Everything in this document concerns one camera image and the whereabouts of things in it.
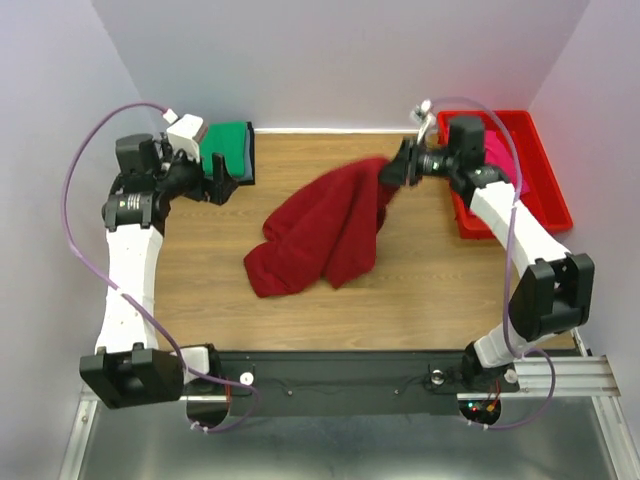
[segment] green cloth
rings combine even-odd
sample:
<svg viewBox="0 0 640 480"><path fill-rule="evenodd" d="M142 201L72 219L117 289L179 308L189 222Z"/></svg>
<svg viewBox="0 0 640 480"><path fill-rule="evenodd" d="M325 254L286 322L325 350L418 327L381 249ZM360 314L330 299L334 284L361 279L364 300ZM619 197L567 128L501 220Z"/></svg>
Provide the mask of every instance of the green cloth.
<svg viewBox="0 0 640 480"><path fill-rule="evenodd" d="M247 122L231 122L209 125L209 131L200 143L202 168L208 177L213 176L213 153L224 155L229 175L242 178L245 174L245 145Z"/></svg>

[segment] red tray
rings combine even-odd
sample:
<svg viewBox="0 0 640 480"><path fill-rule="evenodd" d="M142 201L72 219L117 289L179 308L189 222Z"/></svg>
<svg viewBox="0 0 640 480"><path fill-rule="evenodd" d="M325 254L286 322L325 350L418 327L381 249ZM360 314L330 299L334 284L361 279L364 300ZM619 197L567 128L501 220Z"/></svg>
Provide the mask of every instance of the red tray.
<svg viewBox="0 0 640 480"><path fill-rule="evenodd" d="M438 125L446 142L449 119L460 114L478 115L484 121L487 130L494 130L498 138L509 146L496 124L484 113L473 111L443 111L438 114ZM496 114L502 120L513 137L518 151L522 174L529 184L529 192L522 195L522 202L549 233L566 232L573 227L569 209L562 197L549 159L542 148L536 127L529 112L523 110L498 110ZM471 213L460 197L451 191L456 222L461 238L493 238L491 230Z"/></svg>

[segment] wire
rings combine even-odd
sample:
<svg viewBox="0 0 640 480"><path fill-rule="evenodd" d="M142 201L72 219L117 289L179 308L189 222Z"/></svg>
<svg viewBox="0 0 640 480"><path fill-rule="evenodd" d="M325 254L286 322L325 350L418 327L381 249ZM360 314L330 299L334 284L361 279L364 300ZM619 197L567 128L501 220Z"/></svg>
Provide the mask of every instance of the wire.
<svg viewBox="0 0 640 480"><path fill-rule="evenodd" d="M491 403L491 407L493 408L495 408L495 406L498 404L498 400L500 400L500 394L502 393L502 391L500 390L500 382L498 380L496 380L496 389L496 398L494 398L493 402Z"/></svg>
<svg viewBox="0 0 640 480"><path fill-rule="evenodd" d="M61 221L62 221L62 227L63 227L63 231L64 231L64 234L65 234L65 237L67 239L67 243L69 245L69 248L71 249L71 252L85 265L85 267L87 267L92 273L94 273L98 278L100 278L103 282L105 282L110 288L112 288L116 292L121 292L120 287L113 280L111 280L107 274L105 274L97 266L95 266L80 251L80 249L76 245L75 239L73 238L73 233L71 232L71 227L69 225L69 212L68 212L67 203L68 203L68 197L69 197L69 187L71 185L71 178L73 177L73 173L74 173L74 171L76 169L76 166L78 165L78 161L80 160L80 157L82 156L82 153L87 148L87 145L89 145L89 142L98 133L98 131L109 120L111 120L114 116L116 116L118 113L123 112L123 111L128 110L128 109L136 108L136 107L150 107L150 108L154 108L156 110L159 110L162 113L165 113L167 111L166 108L162 107L161 105L158 105L157 103L136 102L136 103L129 103L127 105L123 105L123 106L121 106L119 108L116 108L115 110L111 111L110 113L108 113L102 120L100 120L96 124L95 127L93 127L93 129L91 129L91 131L87 134L85 139L82 141L82 143L78 147L78 150L74 154L73 159L71 160L71 164L69 165L69 169L67 170L67 174L66 174L66 176L64 178L64 182L62 184L62 198L61 198L61 201L60 201L60 216L61 216ZM203 431L204 433L218 433L218 432L229 431L229 430L232 430L232 429L236 428L240 424L244 423L247 420L247 418L249 418L256 411L256 409L258 408L258 405L260 404L260 400L261 400L260 393L258 392L258 390L256 388L252 387L251 385L244 385L244 384L239 383L239 382L233 382L231 380L226 380L226 379L222 379L222 378L218 378L218 377L213 377L211 375L207 375L207 374L205 374L203 372L199 372L199 371L189 367L187 365L187 363L185 362L184 357L182 356L182 351L180 350L180 346L178 345L176 340L171 336L171 334L169 334L169 332L162 326L162 324L160 324L160 322L158 322L153 317L153 315L151 315L131 295L129 295L127 293L120 293L120 295L127 302L129 302L131 304L131 306L133 306L133 308L135 308L138 312L140 312L140 315L142 315L142 317L147 322L149 322L151 325L153 325L153 327L158 332L160 332L160 334L167 340L167 342L169 342L169 345L171 345L171 348L175 351L176 356L180 360L180 363L182 364L183 370L191 373L192 375L195 375L198 378L206 380L206 381L208 381L210 383L218 384L218 385L224 385L225 387L229 387L229 388L230 387L244 388L246 390L249 390L253 394L254 401L253 401L251 407L244 413L244 415L242 417L240 417L235 422L233 422L233 423L231 423L229 425L216 426L216 427L208 427L206 425L203 426L202 424L200 424L198 422L194 422L192 424L192 428L199 429L199 430Z"/></svg>
<svg viewBox="0 0 640 480"><path fill-rule="evenodd" d="M436 107L437 105L442 105L446 103L462 103L466 105L470 105L473 108L477 108L486 113L491 120L498 126L498 129L504 135L506 139L509 149L511 150L511 156L513 157L513 163L516 167L516 185L515 185L515 193L513 195L513 203L511 205L511 218L509 220L509 230L507 233L507 248L506 248L506 262L505 262L505 274L504 274L504 290L503 290L503 302L502 302L502 333L504 335L504 341L509 349L509 353L514 358L524 358L530 353L538 353L544 357L544 359L549 364L549 370L551 371L551 386L549 388L549 394L547 395L544 403L540 407L540 409L531 415L529 418L522 420L520 422L516 422L509 425L486 425L486 428L491 430L509 430L512 428L522 427L524 425L528 425L529 423L537 420L544 412L549 408L551 404L551 400L553 399L553 394L556 389L556 369L553 365L553 361L551 357L542 349L534 347L522 355L515 351L513 346L511 345L511 341L509 339L509 323L511 320L509 319L509 297L510 297L510 287L511 287L511 260L513 258L513 243L515 240L515 225L516 225L516 211L518 202L520 201L520 194L522 193L522 168L520 165L520 158L518 157L518 151L516 150L515 143L513 142L513 138L509 133L509 130L505 126L505 124L500 120L500 117L496 115L496 113L489 108L482 105L480 102L476 102L470 98L466 97L443 97L432 102L432 105Z"/></svg>

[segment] wooden table surface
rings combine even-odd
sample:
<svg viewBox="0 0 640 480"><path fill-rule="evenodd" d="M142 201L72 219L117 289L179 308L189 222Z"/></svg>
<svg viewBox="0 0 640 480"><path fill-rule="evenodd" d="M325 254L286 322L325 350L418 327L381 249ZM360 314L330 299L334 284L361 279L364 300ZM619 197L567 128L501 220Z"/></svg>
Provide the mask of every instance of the wooden table surface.
<svg viewBox="0 0 640 480"><path fill-rule="evenodd" d="M240 187L222 207L173 203L157 318L180 345L223 350L458 349L487 333L501 319L504 251L495 240L459 238L443 180L396 195L371 273L339 290L320 280L279 298L259 299L249 285L243 258L275 208L331 168L395 154L400 139L258 135L255 186ZM572 345L563 335L546 346Z"/></svg>

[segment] white wall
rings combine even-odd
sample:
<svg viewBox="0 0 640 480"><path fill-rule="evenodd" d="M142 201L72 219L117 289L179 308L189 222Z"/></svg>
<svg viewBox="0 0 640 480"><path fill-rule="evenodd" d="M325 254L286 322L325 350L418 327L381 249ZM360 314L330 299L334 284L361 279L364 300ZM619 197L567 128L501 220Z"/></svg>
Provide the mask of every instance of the white wall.
<svg viewBox="0 0 640 480"><path fill-rule="evenodd" d="M67 250L60 186L81 138L139 95L87 0L3 2L0 13L0 478L57 478L78 405L78 361L97 338L106 288ZM78 242L103 266L100 207L115 135L148 131L129 114L100 134L73 185Z"/></svg>
<svg viewBox="0 0 640 480"><path fill-rule="evenodd" d="M588 4L92 1L144 98L209 121L352 128L410 126L426 96L526 108Z"/></svg>
<svg viewBox="0 0 640 480"><path fill-rule="evenodd" d="M591 320L640 446L640 3L593 0L530 111L575 228L566 243L596 263Z"/></svg>

